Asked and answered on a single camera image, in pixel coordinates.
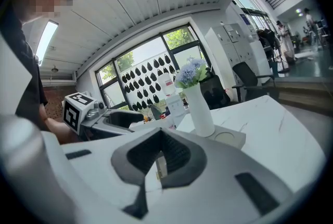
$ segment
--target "bottle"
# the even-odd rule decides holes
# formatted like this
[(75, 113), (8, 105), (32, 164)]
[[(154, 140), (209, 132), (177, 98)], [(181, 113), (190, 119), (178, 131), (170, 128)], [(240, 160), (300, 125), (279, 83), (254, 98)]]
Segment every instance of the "bottle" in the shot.
[(169, 73), (162, 74), (161, 76), (158, 77), (157, 81), (160, 84), (161, 89), (166, 96), (172, 95), (176, 92), (175, 85), (172, 79), (170, 78)]

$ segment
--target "person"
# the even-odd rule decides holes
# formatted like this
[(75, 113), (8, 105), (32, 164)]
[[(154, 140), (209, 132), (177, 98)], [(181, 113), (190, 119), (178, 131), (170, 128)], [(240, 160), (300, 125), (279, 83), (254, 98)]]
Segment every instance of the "person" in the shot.
[(318, 46), (317, 51), (318, 51), (319, 49), (322, 48), (322, 44), (319, 39), (319, 34), (318, 34), (317, 26), (316, 26), (317, 22), (313, 20), (312, 16), (310, 15), (310, 10), (308, 8), (305, 8), (304, 12), (305, 12), (306, 20), (310, 26), (310, 30), (312, 31), (313, 34), (316, 35), (316, 42), (317, 42), (317, 46)]
[(284, 46), (286, 48), (285, 55), (292, 58), (293, 60), (297, 60), (295, 58), (295, 53), (293, 50), (293, 44), (292, 44), (292, 41), (290, 38), (289, 30), (286, 28), (286, 26), (282, 25), (282, 23), (280, 21), (277, 21), (276, 24), (278, 27), (278, 34), (281, 37), (282, 43), (284, 44)]
[(31, 74), (32, 79), (18, 104), (16, 115), (27, 118), (42, 131), (54, 133), (61, 144), (77, 141), (77, 135), (65, 124), (47, 117), (40, 79), (38, 58), (25, 40), (22, 25), (54, 12), (55, 6), (68, 0), (7, 0), (0, 16), (0, 32), (15, 56)]

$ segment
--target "window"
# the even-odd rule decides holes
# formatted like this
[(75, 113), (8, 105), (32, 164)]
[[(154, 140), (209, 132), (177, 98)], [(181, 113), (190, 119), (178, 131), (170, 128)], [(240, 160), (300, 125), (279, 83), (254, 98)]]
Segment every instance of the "window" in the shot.
[(245, 13), (251, 25), (256, 29), (269, 29), (277, 33), (266, 12), (256, 0), (234, 0), (240, 9)]
[(114, 66), (112, 63), (110, 63), (99, 71), (97, 80), (99, 85), (103, 85), (116, 77), (117, 74), (116, 71), (114, 70)]
[(129, 68), (142, 63), (150, 57), (166, 51), (167, 49), (165, 48), (163, 40), (160, 37), (153, 39), (119, 57), (117, 59), (119, 71), (123, 73)]
[(191, 26), (178, 28), (164, 34), (163, 37), (170, 52), (174, 55), (177, 69), (188, 63), (190, 57), (201, 58), (206, 61), (208, 66), (211, 65)]
[(105, 97), (108, 101), (109, 108), (113, 108), (117, 105), (125, 103), (124, 95), (120, 89), (119, 82), (116, 81), (114, 84), (108, 86), (103, 90)]
[(259, 8), (256, 6), (255, 3), (253, 3), (251, 0), (235, 0), (237, 5), (240, 8), (249, 8), (254, 10), (259, 10)]
[(190, 31), (190, 27), (172, 31), (164, 35), (164, 38), (170, 50), (196, 40)]
[[(147, 107), (150, 102), (162, 113), (165, 112), (166, 96), (160, 89), (157, 77), (167, 72), (173, 79), (176, 71), (190, 57), (202, 58), (208, 66), (211, 65), (189, 24), (136, 45), (96, 72), (104, 102), (108, 108), (136, 110), (150, 118), (153, 118)], [(181, 89), (178, 91), (184, 98)]]

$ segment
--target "coaster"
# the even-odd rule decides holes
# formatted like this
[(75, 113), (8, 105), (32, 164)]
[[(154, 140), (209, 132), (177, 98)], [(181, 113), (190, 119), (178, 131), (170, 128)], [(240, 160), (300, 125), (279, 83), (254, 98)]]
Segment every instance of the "coaster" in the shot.
[[(196, 134), (196, 130), (194, 129), (190, 133)], [(206, 138), (241, 150), (246, 141), (246, 134), (215, 125), (214, 133)]]

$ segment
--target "hand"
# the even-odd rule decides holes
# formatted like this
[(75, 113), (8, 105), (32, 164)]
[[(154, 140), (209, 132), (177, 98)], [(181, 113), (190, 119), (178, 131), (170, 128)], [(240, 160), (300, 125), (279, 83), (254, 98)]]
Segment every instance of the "hand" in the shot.
[(54, 119), (47, 118), (45, 107), (40, 105), (40, 116), (44, 120), (50, 132), (54, 133), (60, 144), (79, 142), (78, 135), (73, 132), (65, 123), (57, 122)]

